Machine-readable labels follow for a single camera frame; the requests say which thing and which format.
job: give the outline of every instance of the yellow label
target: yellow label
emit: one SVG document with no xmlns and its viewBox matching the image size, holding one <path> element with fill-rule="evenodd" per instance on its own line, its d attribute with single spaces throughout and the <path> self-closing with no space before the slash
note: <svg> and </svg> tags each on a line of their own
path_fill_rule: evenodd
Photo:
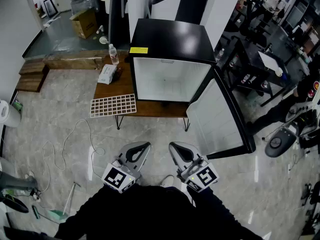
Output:
<svg viewBox="0 0 320 240">
<path fill-rule="evenodd" d="M 131 47 L 130 53 L 131 54 L 147 54 L 148 47 Z"/>
</svg>

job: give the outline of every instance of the open fridge door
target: open fridge door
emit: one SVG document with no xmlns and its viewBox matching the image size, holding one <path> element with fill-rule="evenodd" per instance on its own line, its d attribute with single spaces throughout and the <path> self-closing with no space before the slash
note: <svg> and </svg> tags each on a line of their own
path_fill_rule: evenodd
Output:
<svg viewBox="0 0 320 240">
<path fill-rule="evenodd" d="M 208 159 L 252 153 L 256 146 L 247 134 L 239 106 L 214 69 L 212 79 L 186 114 L 195 127 L 202 155 Z"/>
</svg>

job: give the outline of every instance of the black mini fridge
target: black mini fridge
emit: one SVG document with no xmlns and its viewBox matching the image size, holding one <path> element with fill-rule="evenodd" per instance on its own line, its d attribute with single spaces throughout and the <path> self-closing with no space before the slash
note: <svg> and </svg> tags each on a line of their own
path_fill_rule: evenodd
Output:
<svg viewBox="0 0 320 240">
<path fill-rule="evenodd" d="M 139 19 L 129 58 L 138 101 L 188 103 L 202 155 L 214 159 L 255 151 L 204 26 Z"/>
</svg>

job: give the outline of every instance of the picture frame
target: picture frame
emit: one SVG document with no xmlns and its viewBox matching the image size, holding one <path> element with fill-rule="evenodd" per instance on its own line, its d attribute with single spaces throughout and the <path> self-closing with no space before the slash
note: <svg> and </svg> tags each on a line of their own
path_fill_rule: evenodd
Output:
<svg viewBox="0 0 320 240">
<path fill-rule="evenodd" d="M 53 3 L 52 0 L 44 0 L 43 3 L 45 6 L 46 14 L 49 17 L 53 17 L 54 15 L 56 15 L 58 13 L 58 10 L 55 7 L 55 4 Z"/>
</svg>

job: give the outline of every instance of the grid mat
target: grid mat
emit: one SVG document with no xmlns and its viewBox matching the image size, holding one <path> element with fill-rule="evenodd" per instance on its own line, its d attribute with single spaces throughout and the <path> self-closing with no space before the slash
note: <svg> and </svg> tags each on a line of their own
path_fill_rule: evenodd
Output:
<svg viewBox="0 0 320 240">
<path fill-rule="evenodd" d="M 116 116 L 137 112 L 134 94 L 91 100 L 90 118 Z"/>
</svg>

